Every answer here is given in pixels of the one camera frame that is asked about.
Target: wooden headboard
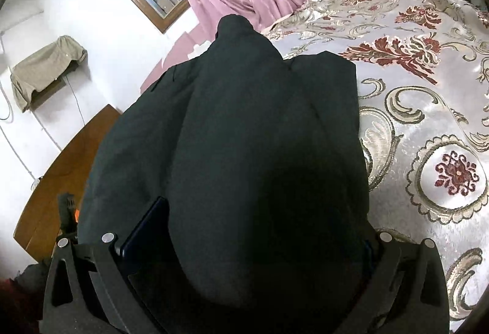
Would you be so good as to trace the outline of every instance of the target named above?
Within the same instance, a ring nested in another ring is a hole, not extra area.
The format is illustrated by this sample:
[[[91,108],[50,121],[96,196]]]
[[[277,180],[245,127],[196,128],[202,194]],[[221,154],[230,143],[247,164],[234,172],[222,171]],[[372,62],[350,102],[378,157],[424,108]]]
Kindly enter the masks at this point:
[[[50,257],[60,229],[57,196],[75,195],[78,207],[98,146],[120,114],[107,105],[62,150],[32,193],[14,239],[36,261]]]

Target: white wall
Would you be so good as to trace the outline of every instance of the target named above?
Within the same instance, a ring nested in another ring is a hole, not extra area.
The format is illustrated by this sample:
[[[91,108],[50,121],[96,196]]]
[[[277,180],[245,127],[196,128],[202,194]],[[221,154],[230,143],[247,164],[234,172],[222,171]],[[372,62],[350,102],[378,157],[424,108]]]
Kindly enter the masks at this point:
[[[12,104],[13,116],[7,121],[0,121],[0,126],[29,171],[38,178],[44,175],[59,150],[33,114],[30,111],[21,113],[15,105],[8,66],[13,67],[53,42],[59,34],[50,29],[46,16],[40,13],[35,0],[4,6],[0,10],[0,31],[3,30],[4,52],[0,55],[0,82]],[[90,120],[107,104],[87,73],[86,67],[81,66],[68,76],[85,121]],[[61,148],[83,127],[76,101],[68,86],[63,86],[35,112]],[[7,115],[8,105],[0,94],[0,118]],[[19,270],[33,263],[31,257],[12,237],[21,212],[32,193],[33,179],[1,132],[0,156],[0,277],[6,278],[15,277]]]
[[[173,41],[191,30],[192,12],[162,34],[130,0],[39,0],[50,27],[89,52],[90,76],[115,108],[126,110]]]

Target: dark clothing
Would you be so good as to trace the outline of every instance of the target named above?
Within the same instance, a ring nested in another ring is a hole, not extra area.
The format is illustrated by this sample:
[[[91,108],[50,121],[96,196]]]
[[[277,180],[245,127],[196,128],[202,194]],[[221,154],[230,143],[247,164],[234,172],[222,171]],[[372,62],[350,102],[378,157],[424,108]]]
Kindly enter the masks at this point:
[[[358,128],[353,63],[284,61],[226,16],[207,52],[170,68],[102,142],[79,241],[128,233],[162,196],[181,269],[150,266],[135,287],[170,334],[326,333],[370,263]]]
[[[44,258],[40,263],[29,265],[14,281],[25,294],[44,294],[50,265],[51,258]]]

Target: patterned bedsheet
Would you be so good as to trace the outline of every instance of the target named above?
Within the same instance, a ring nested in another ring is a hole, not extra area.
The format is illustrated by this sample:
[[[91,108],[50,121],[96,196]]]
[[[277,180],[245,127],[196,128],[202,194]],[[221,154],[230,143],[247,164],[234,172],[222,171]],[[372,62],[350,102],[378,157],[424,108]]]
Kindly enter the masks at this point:
[[[266,35],[284,58],[356,63],[371,224],[430,237],[450,328],[489,281],[489,13],[463,0],[310,0]]]

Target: beige cloth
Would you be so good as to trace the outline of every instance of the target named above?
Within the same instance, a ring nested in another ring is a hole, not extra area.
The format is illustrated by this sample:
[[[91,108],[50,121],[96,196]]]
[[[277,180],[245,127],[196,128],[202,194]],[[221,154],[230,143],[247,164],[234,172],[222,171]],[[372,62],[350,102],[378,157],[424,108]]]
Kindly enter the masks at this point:
[[[86,50],[70,36],[61,36],[14,66],[10,80],[17,106],[25,112],[34,91],[41,92],[68,68],[72,61],[80,64]]]

